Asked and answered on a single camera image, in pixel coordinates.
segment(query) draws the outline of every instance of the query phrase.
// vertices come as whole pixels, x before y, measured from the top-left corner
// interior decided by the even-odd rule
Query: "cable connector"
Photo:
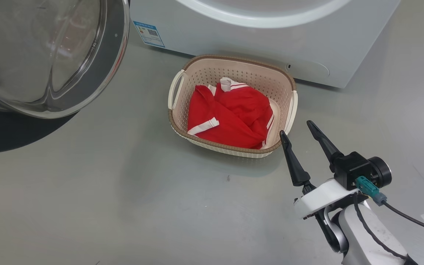
[[[377,206],[382,206],[383,201],[387,201],[387,196],[379,191],[370,180],[368,180],[365,176],[360,176],[356,179],[356,187],[364,193],[365,195],[372,198],[372,200],[377,204]]]

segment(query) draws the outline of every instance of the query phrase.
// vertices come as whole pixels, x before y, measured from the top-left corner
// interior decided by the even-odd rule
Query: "basket rim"
[[[223,55],[215,55],[215,54],[205,54],[205,55],[200,55],[200,56],[196,56],[192,59],[190,59],[190,61],[188,61],[184,67],[183,70],[187,70],[188,67],[190,67],[193,63],[202,60],[202,59],[222,59],[222,60],[231,60],[231,61],[237,61],[237,62],[243,62],[243,63],[248,63],[248,64],[254,64],[254,65],[258,65],[261,67],[266,67],[272,70],[276,70],[278,72],[280,72],[281,74],[284,74],[284,76],[289,80],[290,84],[291,84],[291,89],[292,91],[296,91],[296,81],[290,76],[290,74],[284,72],[283,70],[279,69],[276,66],[267,64],[267,63],[263,63],[263,62],[259,62],[256,60],[252,60],[252,59],[246,59],[243,57],[234,57],[234,56],[223,56]],[[173,110],[172,109],[168,109],[168,117],[170,119],[170,123],[171,126],[173,127],[173,129],[180,134],[181,136],[187,138],[187,139],[191,139],[193,141],[198,141],[200,143],[203,144],[207,144],[213,147],[217,147],[217,148],[221,148],[221,149],[226,149],[226,150],[230,150],[230,151],[236,151],[236,152],[242,152],[242,153],[249,153],[249,154],[266,154],[266,153],[271,153],[274,150],[278,149],[281,146],[281,140],[279,140],[275,145],[266,148],[266,149],[261,149],[261,150],[257,150],[257,149],[248,149],[248,148],[241,148],[241,147],[235,147],[235,146],[229,146],[229,145],[225,145],[225,144],[221,144],[221,143],[216,143],[213,141],[209,141],[209,140],[205,140],[205,139],[201,139],[199,137],[187,134],[186,132],[182,131],[177,124],[175,123],[174,119],[173,119]]]

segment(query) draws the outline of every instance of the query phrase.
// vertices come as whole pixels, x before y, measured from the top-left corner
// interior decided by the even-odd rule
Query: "red clothing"
[[[195,86],[188,134],[229,146],[260,149],[274,118],[269,99],[245,84],[232,84],[224,91],[218,83],[214,92],[203,85]]]

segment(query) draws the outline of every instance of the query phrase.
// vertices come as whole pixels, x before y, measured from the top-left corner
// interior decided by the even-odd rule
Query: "plastic basket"
[[[228,146],[187,134],[187,115],[195,86],[197,84],[215,86],[222,77],[246,83],[276,103],[276,109],[273,108],[275,122],[267,139],[269,145],[264,146],[264,149]],[[177,134],[198,146],[246,158],[263,158],[279,148],[281,146],[279,132],[284,130],[286,134],[289,134],[296,117],[296,110],[296,82],[289,74],[265,63],[228,56],[194,57],[176,74],[168,96],[170,123]]]

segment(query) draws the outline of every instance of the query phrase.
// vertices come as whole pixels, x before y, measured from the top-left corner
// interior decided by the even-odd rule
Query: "qr code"
[[[153,35],[153,36],[158,37],[158,33],[156,33],[156,31],[155,31],[155,30],[151,30],[151,29],[149,29],[149,30],[148,30],[148,33],[149,33],[150,35]]]

